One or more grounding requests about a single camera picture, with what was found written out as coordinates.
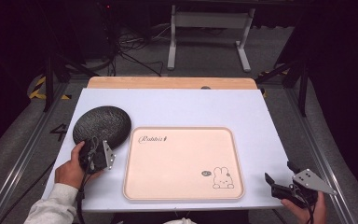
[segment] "rectangular tray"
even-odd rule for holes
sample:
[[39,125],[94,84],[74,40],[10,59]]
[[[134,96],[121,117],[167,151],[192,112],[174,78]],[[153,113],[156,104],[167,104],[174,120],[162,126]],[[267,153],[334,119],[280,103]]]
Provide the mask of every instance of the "rectangular tray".
[[130,200],[240,198],[244,187],[232,132],[221,127],[136,128],[123,190]]

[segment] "textured black disc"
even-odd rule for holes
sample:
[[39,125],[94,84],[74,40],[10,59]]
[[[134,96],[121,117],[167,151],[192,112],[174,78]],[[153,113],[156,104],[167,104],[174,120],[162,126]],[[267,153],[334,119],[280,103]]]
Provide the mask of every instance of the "textured black disc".
[[74,127],[76,144],[96,136],[113,149],[120,146],[130,135],[131,119],[122,109],[115,106],[100,106],[85,113]]

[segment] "sleeve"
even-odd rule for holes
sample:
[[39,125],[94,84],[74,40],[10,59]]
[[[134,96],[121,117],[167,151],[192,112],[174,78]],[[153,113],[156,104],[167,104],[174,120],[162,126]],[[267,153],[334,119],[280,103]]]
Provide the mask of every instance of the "sleeve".
[[37,201],[24,224],[72,223],[76,210],[73,204],[78,190],[64,184],[54,184],[46,200]]

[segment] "human hand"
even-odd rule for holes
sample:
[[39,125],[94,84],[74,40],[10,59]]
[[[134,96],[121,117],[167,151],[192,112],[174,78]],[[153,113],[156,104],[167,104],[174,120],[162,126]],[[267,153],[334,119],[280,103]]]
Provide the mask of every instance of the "human hand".
[[[307,208],[302,209],[287,199],[282,199],[281,203],[296,216],[298,224],[306,224],[310,220],[310,212]],[[326,206],[324,203],[324,194],[320,191],[318,191],[318,202],[315,204],[315,211],[313,213],[313,223],[326,223]]]
[[[71,152],[71,160],[67,161],[55,171],[55,183],[61,183],[72,186],[76,189],[80,189],[81,182],[83,180],[84,171],[80,167],[79,163],[79,152],[84,146],[84,142],[77,144]],[[102,172],[98,172],[90,177],[94,179],[98,177]]]

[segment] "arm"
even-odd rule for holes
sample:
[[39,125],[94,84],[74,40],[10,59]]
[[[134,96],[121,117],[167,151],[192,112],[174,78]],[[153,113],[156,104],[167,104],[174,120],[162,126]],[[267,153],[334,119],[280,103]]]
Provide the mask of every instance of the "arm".
[[[301,209],[289,200],[283,199],[281,203],[289,209],[297,218],[298,224],[309,223],[310,213],[308,209]],[[318,192],[318,202],[315,204],[315,212],[313,213],[314,224],[325,224],[326,223],[326,206],[324,204],[324,194]]]
[[76,215],[73,203],[84,175],[78,161],[79,151],[83,146],[84,142],[75,146],[71,152],[71,160],[56,169],[53,190],[46,200],[39,200],[31,207],[26,224],[72,223]]

